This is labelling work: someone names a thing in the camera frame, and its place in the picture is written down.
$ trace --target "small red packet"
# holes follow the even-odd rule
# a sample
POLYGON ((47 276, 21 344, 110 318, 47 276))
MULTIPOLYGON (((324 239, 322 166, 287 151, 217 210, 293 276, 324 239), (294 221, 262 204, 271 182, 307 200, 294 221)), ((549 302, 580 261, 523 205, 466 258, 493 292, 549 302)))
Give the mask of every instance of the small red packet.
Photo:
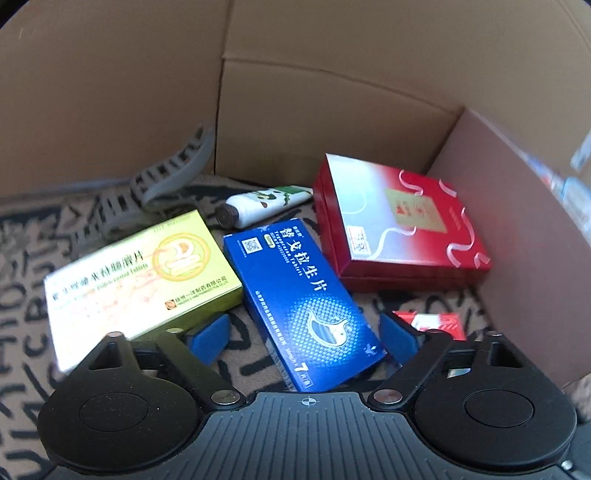
POLYGON ((394 313, 420 332, 434 328, 449 333, 454 340, 466 340, 466 334, 457 313, 394 313))

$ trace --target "tube cap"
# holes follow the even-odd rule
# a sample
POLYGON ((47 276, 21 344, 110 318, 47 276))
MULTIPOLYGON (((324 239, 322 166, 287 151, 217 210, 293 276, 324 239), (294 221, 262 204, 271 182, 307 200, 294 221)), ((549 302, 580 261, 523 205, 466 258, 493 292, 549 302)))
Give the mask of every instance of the tube cap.
POLYGON ((238 209, 233 205, 224 203, 216 208, 217 222, 222 228, 233 228, 239 219, 238 209))

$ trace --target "company logo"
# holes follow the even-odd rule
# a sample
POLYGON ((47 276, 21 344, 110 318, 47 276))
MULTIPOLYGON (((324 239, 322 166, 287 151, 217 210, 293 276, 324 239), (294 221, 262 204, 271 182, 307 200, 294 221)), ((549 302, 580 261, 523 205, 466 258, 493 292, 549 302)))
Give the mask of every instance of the company logo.
POLYGON ((365 347, 365 355, 375 355, 377 352, 375 351, 375 349, 377 348, 377 345, 371 345, 370 343, 368 343, 367 347, 365 347))
POLYGON ((337 323, 321 322, 313 310, 308 310, 308 332, 319 344, 330 348, 341 346, 347 341, 345 326, 348 321, 338 317, 333 320, 337 323))
POLYGON ((192 233, 177 233, 160 242, 152 256, 152 266, 165 280, 184 281, 205 270, 210 255, 211 250, 203 238, 192 233))
POLYGON ((306 407, 312 407, 314 405, 316 405, 317 401, 315 398, 312 397, 306 397, 304 400, 301 401, 302 404, 304 404, 306 407))

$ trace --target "bird logo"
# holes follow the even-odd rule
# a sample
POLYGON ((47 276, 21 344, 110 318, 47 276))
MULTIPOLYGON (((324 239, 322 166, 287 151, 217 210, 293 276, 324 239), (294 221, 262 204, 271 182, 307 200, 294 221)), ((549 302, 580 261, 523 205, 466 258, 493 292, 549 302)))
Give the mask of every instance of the bird logo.
POLYGON ((375 355, 376 354, 376 345, 371 346, 371 344, 368 343, 367 347, 365 347, 365 355, 375 355))
POLYGON ((343 345, 347 341, 345 326, 348 321, 333 317, 336 323, 322 322, 316 318, 313 310, 308 310, 308 332, 319 344, 330 348, 343 345))

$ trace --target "gold label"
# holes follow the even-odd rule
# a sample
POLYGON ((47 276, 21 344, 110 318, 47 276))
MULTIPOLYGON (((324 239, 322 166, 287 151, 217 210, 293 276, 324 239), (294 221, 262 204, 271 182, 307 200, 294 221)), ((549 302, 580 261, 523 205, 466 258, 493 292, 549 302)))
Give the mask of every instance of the gold label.
POLYGON ((399 225, 446 233, 439 211, 431 197, 386 189, 386 197, 399 225))
POLYGON ((275 242, 268 233, 265 233, 263 237, 265 238, 265 241, 267 242, 267 245, 269 245, 269 247, 275 248, 275 242))
POLYGON ((210 253, 207 243, 200 236, 177 233, 160 242, 152 256, 152 264, 162 278, 185 281, 205 270, 210 253))

